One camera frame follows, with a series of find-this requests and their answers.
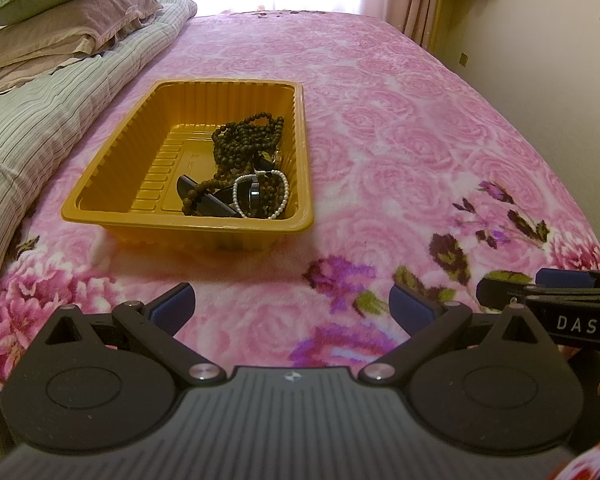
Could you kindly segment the black wrist watch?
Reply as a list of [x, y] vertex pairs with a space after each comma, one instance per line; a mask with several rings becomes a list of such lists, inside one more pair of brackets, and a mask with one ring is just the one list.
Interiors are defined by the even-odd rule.
[[[244, 218], [267, 219], [275, 214], [285, 191], [285, 181], [278, 170], [273, 155], [259, 152], [253, 156], [251, 170], [245, 171], [247, 177], [238, 183], [233, 196], [234, 207], [242, 211]], [[229, 186], [234, 191], [233, 182]]]

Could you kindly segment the yellow plastic tray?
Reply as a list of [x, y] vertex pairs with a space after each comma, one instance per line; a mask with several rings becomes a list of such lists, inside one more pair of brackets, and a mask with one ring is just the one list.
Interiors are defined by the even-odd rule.
[[[212, 132], [265, 112], [283, 117], [277, 159], [289, 202], [275, 220], [194, 217], [178, 177], [216, 171]], [[111, 133], [61, 207], [64, 220], [102, 226], [126, 242], [260, 250], [314, 220], [303, 88], [262, 79], [160, 80]]]

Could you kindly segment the pink floral blanket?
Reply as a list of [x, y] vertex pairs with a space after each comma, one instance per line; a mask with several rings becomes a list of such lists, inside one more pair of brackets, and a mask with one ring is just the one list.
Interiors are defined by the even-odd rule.
[[[127, 245], [60, 208], [160, 79], [301, 84], [314, 222], [263, 252]], [[484, 274], [600, 269], [600, 243], [550, 166], [469, 84], [390, 25], [309, 12], [193, 18], [105, 107], [23, 219], [0, 277], [0, 385], [48, 316], [194, 286], [178, 335], [222, 367], [359, 368], [404, 341], [394, 282], [475, 301]]]

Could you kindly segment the striped green quilt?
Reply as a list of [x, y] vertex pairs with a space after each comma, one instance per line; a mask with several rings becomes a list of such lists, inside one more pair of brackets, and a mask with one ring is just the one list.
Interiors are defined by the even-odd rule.
[[178, 38], [193, 0], [159, 0], [154, 21], [111, 50], [0, 96], [0, 273], [24, 214], [100, 113]]

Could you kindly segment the mauve pillow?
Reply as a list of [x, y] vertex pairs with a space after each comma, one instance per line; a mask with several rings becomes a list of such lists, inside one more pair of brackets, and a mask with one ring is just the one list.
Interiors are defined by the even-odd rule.
[[158, 0], [73, 0], [0, 27], [0, 93], [112, 49], [161, 9]]

